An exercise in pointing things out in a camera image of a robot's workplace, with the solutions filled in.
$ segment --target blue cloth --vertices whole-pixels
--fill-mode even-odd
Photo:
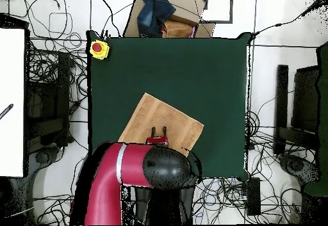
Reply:
[[[175,12],[167,0],[143,0],[145,6],[138,15],[139,34],[161,36],[162,24]]]

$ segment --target emergency stop button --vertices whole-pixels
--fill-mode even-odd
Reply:
[[[101,45],[100,44],[93,44],[92,50],[95,52],[100,52],[101,51]]]
[[[91,43],[90,54],[92,54],[94,58],[103,60],[104,58],[107,58],[109,50],[110,47],[106,42],[96,40]]]

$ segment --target white panel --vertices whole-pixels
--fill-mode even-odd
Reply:
[[[208,0],[208,9],[202,13],[204,20],[229,20],[230,0]]]
[[[24,76],[24,30],[0,29],[0,176],[23,176]]]

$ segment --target cardboard piece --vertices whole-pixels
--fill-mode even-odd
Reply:
[[[163,126],[167,127],[168,147],[185,156],[191,150],[202,133],[204,125],[183,112],[165,104],[145,93],[119,138],[119,142],[145,143],[151,135],[152,127],[156,128],[155,136],[163,135]]]
[[[204,26],[202,24],[199,24],[199,17],[197,15],[197,8],[199,16],[201,16],[201,13],[204,9],[204,1],[202,0],[168,0],[170,3],[175,4],[177,6],[180,6],[182,8],[185,8],[187,10],[184,10],[182,8],[179,8],[177,6],[174,6],[176,8],[176,11],[171,16],[170,20],[175,22],[182,22],[185,24],[188,24],[190,26],[197,26],[198,28],[202,28],[199,33],[196,33],[195,38],[209,38],[208,32],[204,29]],[[139,38],[139,29],[138,29],[138,22],[137,18],[139,13],[141,12],[142,8],[145,6],[145,3],[142,0],[135,0],[131,9],[130,18],[126,25],[126,30],[123,34],[123,37],[128,38]],[[206,28],[208,29],[210,35],[213,33],[214,25],[215,24],[205,24]]]
[[[215,24],[199,24],[195,38],[211,38]]]

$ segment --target wooden board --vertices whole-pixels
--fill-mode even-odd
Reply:
[[[163,135],[162,128],[166,126],[169,148],[185,156],[188,156],[188,151],[185,149],[192,149],[204,127],[197,120],[145,93],[121,134],[119,142],[145,143],[151,135],[153,126],[156,128],[155,136]]]

